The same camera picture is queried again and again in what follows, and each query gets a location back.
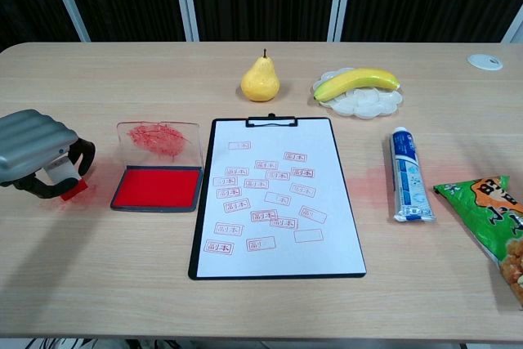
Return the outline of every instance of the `white paper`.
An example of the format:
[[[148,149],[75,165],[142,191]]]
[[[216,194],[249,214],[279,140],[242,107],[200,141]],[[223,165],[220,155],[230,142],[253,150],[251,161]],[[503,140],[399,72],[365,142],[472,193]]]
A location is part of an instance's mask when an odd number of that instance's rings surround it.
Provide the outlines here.
[[[329,121],[217,122],[197,276],[364,273]]]

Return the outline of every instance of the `clipboard clip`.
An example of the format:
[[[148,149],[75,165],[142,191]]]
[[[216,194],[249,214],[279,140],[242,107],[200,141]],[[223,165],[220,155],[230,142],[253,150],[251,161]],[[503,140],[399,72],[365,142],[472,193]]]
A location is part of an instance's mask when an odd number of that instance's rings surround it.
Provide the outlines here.
[[[297,119],[294,116],[268,116],[249,117],[245,120],[245,127],[297,127]]]

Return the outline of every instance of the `clipboard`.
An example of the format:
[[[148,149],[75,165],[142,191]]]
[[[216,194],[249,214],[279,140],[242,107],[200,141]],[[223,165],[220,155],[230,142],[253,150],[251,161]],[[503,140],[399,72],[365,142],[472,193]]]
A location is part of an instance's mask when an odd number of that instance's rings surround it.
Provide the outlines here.
[[[365,273],[330,119],[214,119],[189,277]]]

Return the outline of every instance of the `black clipboard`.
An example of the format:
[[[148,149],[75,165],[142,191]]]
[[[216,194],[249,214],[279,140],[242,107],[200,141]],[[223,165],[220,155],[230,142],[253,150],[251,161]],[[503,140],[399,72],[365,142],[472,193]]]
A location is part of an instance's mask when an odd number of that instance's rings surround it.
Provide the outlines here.
[[[336,139],[334,137],[334,130],[332,122],[327,117],[306,117],[306,118],[296,118],[294,116],[275,116],[275,114],[269,114],[266,117],[249,117],[249,118],[222,118],[214,119],[212,121],[211,134],[209,137],[207,158],[205,160],[205,171],[203,173],[203,185],[201,190],[201,195],[199,199],[199,208],[198,215],[196,218],[196,225],[194,229],[194,238],[192,251],[190,255],[190,264],[188,275],[192,280],[295,280],[295,279],[325,279],[325,278],[360,278],[366,274],[366,267],[363,259],[363,251],[361,249],[360,238],[357,234],[357,229],[355,228],[355,234],[358,241],[360,254],[364,266],[362,272],[355,274],[352,273],[342,273],[342,274],[303,274],[303,275],[246,275],[246,276],[198,276],[198,267],[199,267],[199,258],[200,258],[200,249],[202,245],[202,234],[203,234],[203,224],[205,218],[205,209],[208,198],[209,191],[209,181],[211,176],[211,166],[212,166],[212,155],[214,150],[216,126],[218,122],[228,122],[228,121],[245,121],[246,128],[256,128],[256,127],[298,127],[300,120],[315,120],[315,119],[325,119],[329,121],[330,131],[332,133],[333,143],[336,150],[337,162],[339,165],[340,172],[343,178],[343,184],[345,186],[345,192],[349,203],[349,209],[353,215],[353,210],[351,206],[350,197],[348,194],[348,189],[346,188],[345,176],[343,174],[342,163],[339,157],[339,152],[337,149]]]

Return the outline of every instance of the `red ink smudge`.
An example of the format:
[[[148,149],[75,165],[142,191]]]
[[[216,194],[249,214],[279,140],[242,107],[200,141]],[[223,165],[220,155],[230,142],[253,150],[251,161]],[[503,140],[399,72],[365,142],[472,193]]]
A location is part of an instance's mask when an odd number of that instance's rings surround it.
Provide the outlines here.
[[[128,135],[134,144],[158,155],[175,157],[186,146],[183,134],[164,124],[149,124],[134,127]]]

